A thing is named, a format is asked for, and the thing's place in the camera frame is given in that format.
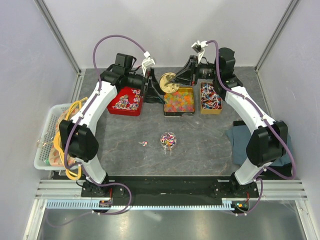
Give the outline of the round wooden jar lid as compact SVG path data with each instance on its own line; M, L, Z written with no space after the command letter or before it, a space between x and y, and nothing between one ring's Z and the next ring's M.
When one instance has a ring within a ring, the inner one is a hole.
M180 85L174 83L176 74L173 72L164 73L159 80L160 89L166 94L172 94L179 90Z

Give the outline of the red candy tray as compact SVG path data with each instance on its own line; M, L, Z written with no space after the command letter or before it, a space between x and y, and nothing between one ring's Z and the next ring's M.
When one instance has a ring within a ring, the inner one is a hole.
M107 110L113 115L138 117L141 114L142 105L141 90L126 86L108 104Z

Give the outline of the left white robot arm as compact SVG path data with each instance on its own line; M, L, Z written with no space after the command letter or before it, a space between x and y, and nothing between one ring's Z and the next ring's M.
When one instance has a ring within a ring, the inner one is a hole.
M107 106L124 89L138 91L140 102L148 100L164 103L160 86L155 78L155 61L148 51L144 52L142 74L133 71L136 60L132 55L118 53L115 63L98 74L98 82L84 106L69 120L59 124L61 147L65 156L75 159L88 181L92 182L92 191L99 197L106 196L110 185L105 180L107 173L98 160L99 144L95 137L98 120Z

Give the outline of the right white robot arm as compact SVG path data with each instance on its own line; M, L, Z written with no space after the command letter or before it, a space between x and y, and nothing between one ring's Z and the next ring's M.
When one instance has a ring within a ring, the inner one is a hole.
M288 126L266 114L250 97L243 83L234 73L235 53L230 48L220 48L214 63L202 63L205 49L195 44L196 55L189 57L186 65L171 83L194 86L199 79L211 80L214 91L230 105L248 127L251 137L246 146L246 160L230 177L229 191L235 197L247 191L247 185L275 160L288 153Z

